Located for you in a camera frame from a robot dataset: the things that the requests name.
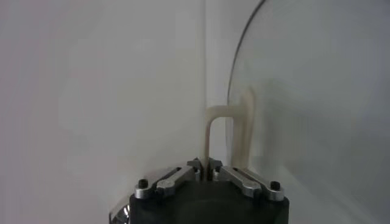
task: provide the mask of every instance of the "beige plastic part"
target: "beige plastic part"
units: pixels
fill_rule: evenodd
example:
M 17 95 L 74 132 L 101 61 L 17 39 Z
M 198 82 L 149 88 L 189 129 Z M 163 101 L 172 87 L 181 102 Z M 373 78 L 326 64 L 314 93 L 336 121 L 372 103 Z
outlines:
M 255 94 L 249 88 L 242 96 L 239 105 L 214 106 L 206 109 L 206 130 L 203 167 L 207 167 L 210 154 L 211 123 L 219 117 L 233 118 L 233 147 L 231 165 L 237 168 L 247 168 L 249 147 L 252 137 L 253 118 L 255 114 Z

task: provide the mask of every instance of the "black screw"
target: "black screw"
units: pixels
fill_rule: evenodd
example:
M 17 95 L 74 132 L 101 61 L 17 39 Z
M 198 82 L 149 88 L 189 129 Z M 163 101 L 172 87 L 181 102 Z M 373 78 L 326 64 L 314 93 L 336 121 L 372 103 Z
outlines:
M 280 191 L 280 183 L 278 181 L 271 181 L 271 190 Z
M 147 185 L 149 185 L 149 183 L 147 182 L 147 179 L 140 179 L 138 181 L 138 188 L 140 188 L 140 189 L 147 188 Z

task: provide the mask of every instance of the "silver bracket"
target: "silver bracket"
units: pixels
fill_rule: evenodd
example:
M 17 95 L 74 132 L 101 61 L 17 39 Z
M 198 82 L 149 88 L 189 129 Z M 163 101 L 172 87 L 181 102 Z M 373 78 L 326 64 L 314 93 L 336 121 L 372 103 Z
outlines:
M 160 180 L 157 183 L 157 192 L 161 193 L 164 197 L 174 195 L 176 188 L 183 184 L 185 181 L 195 181 L 197 176 L 200 177 L 200 171 L 195 173 L 192 166 L 183 166 L 179 171 L 170 177 Z
M 284 189 L 279 182 L 266 181 L 248 169 L 237 169 L 222 166 L 218 174 L 219 181 L 231 181 L 238 186 L 244 195 L 254 197 L 254 193 L 261 192 L 270 201 L 283 201 Z
M 260 177 L 259 175 L 253 173 L 248 169 L 240 169 L 239 172 L 241 172 L 249 179 L 261 184 L 263 193 L 268 200 L 283 201 L 285 199 L 285 190 L 281 187 L 279 182 L 265 180 L 264 178 Z
M 222 166 L 218 175 L 219 181 L 231 181 L 238 186 L 244 195 L 254 198 L 257 192 L 261 192 L 261 185 L 255 181 L 246 178 L 237 172 L 236 168 Z
M 156 190 L 157 182 L 159 182 L 162 179 L 170 177 L 171 175 L 175 174 L 180 169 L 181 169 L 180 167 L 169 169 L 166 173 L 160 175 L 159 177 L 156 177 L 153 180 L 148 180 L 146 187 L 139 186 L 139 184 L 137 184 L 135 186 L 135 191 L 134 191 L 135 198 L 138 198 L 138 199 L 151 198 L 151 196 L 153 196 L 153 194 Z

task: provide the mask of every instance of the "white wall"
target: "white wall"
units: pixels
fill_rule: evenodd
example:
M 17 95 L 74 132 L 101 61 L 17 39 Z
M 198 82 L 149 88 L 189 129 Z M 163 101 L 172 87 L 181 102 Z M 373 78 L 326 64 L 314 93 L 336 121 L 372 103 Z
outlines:
M 107 223 L 203 142 L 204 2 L 0 2 L 0 223 Z

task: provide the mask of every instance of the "curved transparent panel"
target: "curved transparent panel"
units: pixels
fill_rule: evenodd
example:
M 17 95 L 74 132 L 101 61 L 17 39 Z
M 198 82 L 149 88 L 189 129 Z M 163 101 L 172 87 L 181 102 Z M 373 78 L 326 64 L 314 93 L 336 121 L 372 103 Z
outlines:
M 250 168 L 282 182 L 290 223 L 389 223 L 389 1 L 265 1 L 229 103 L 248 86 Z

